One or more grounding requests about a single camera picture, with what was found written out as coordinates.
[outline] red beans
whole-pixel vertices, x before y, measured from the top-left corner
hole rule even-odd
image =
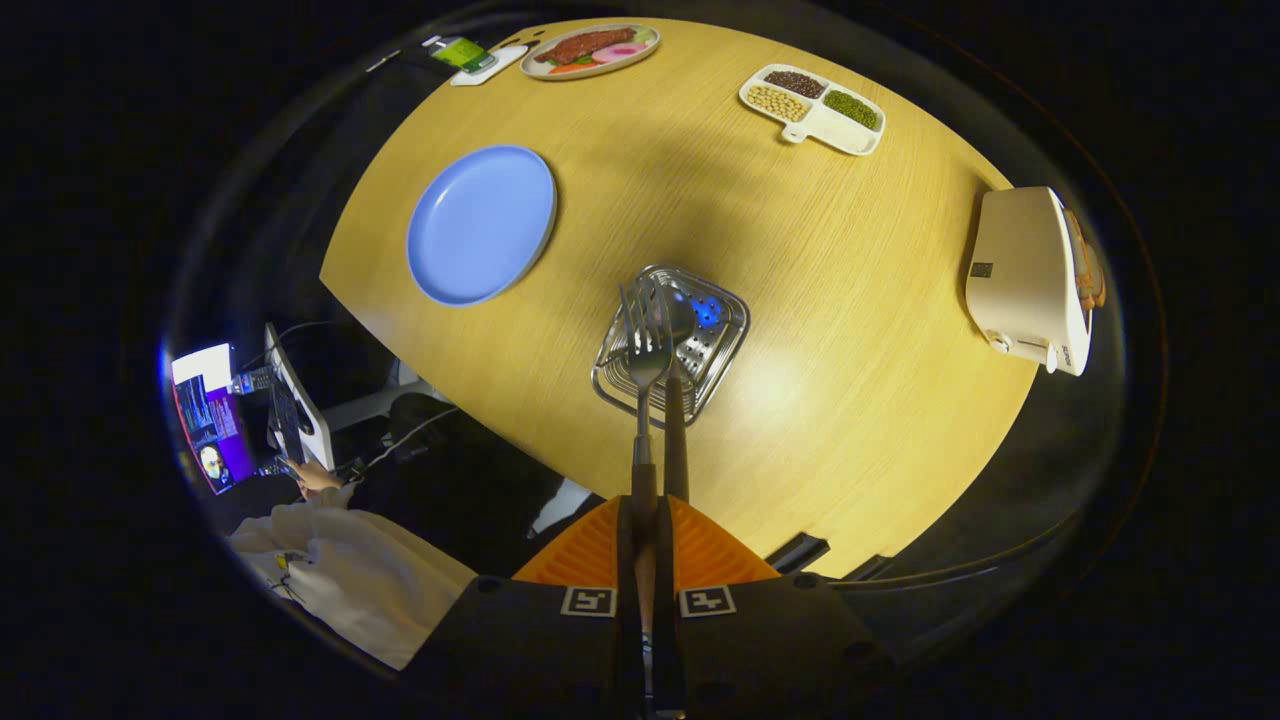
[[[818,97],[822,95],[820,82],[806,74],[794,73],[791,70],[774,70],[764,76],[764,82],[785,87],[791,92],[804,95],[805,97]]]

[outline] computer monitor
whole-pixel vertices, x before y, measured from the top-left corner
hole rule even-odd
[[[253,446],[232,383],[230,343],[206,347],[172,364],[173,396],[187,446],[214,495],[257,474]]]

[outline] metal dish rack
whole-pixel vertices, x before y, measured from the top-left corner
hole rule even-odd
[[[646,277],[669,293],[668,304],[675,301],[675,307],[682,311],[673,310],[672,316],[682,314],[689,320],[687,327],[677,327],[675,333],[675,369],[684,379],[685,424],[691,425],[728,373],[733,356],[746,340],[751,314],[741,297],[678,268],[649,265],[637,275]],[[626,346],[620,304],[591,365],[591,386],[605,402],[635,416],[639,391],[627,374]],[[666,378],[654,383],[649,406],[649,423],[666,428],[662,421],[667,411]]]

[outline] hand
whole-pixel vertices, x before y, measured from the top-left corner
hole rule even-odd
[[[298,492],[302,493],[305,500],[311,500],[312,497],[320,495],[320,491],[325,488],[340,488],[342,480],[334,477],[333,473],[324,469],[324,465],[319,462],[303,462],[298,465],[288,457],[284,462],[298,474],[296,482],[298,483]]]

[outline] plate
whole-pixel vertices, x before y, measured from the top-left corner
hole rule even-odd
[[[576,35],[582,35],[585,32],[596,32],[596,31],[602,31],[602,29],[622,29],[622,28],[632,28],[632,29],[635,29],[636,33],[640,35],[640,37],[643,40],[643,45],[645,45],[645,47],[643,50],[639,50],[639,51],[634,53],[634,54],[630,54],[630,55],[626,55],[626,56],[621,56],[621,58],[617,58],[617,59],[613,59],[613,60],[608,60],[608,61],[604,61],[604,63],[600,63],[600,64],[596,64],[596,65],[590,65],[590,67],[586,67],[586,68],[584,68],[581,70],[570,70],[570,72],[562,70],[562,72],[558,72],[558,73],[554,73],[554,74],[553,74],[553,70],[556,70],[557,65],[554,65],[552,63],[540,63],[540,61],[536,60],[536,58],[539,55],[541,55],[543,53],[547,53],[547,51],[552,50],[562,40],[567,40],[570,37],[573,37]],[[553,38],[543,42],[538,47],[534,47],[532,50],[529,51],[529,55],[525,55],[525,59],[521,60],[521,63],[520,63],[520,70],[522,73],[525,73],[526,76],[534,77],[534,78],[538,78],[538,79],[577,79],[577,78],[584,78],[584,77],[593,77],[593,76],[598,76],[598,74],[604,74],[604,73],[608,73],[608,72],[613,72],[613,70],[617,70],[620,68],[625,68],[627,65],[631,65],[631,64],[639,63],[640,60],[644,60],[645,58],[648,58],[649,55],[653,54],[653,51],[658,47],[659,42],[662,42],[662,35],[659,35],[657,29],[654,29],[654,28],[652,28],[649,26],[643,26],[643,24],[637,24],[637,23],[613,23],[613,24],[585,27],[585,28],[581,28],[581,29],[575,29],[573,32],[566,32],[564,35],[561,35],[558,37],[553,37]]]
[[[822,91],[818,94],[818,97],[806,97],[764,79],[771,73],[780,70],[809,76],[817,81],[819,86],[822,86]],[[799,120],[790,120],[759,105],[753,105],[749,100],[749,94],[751,88],[756,86],[780,91],[796,102],[800,102],[800,105],[805,108],[804,117]],[[867,105],[876,114],[876,127],[868,128],[852,118],[828,108],[824,100],[827,99],[827,95],[832,92],[844,92],[854,100]],[[796,68],[795,65],[783,65],[778,63],[764,65],[742,83],[742,87],[737,90],[737,96],[748,108],[760,113],[762,115],[768,115],[774,120],[781,122],[782,138],[787,142],[804,142],[806,137],[812,136],[835,147],[836,150],[840,150],[841,152],[847,152],[850,155],[870,155],[876,147],[879,146],[881,138],[884,136],[884,123],[887,118],[884,117],[884,110],[879,109],[879,105],[842,85],[836,85],[817,73],[810,73],[809,70]]]
[[[538,260],[556,219],[556,179],[527,147],[463,155],[431,181],[408,222],[408,272],[440,305],[484,302]]]

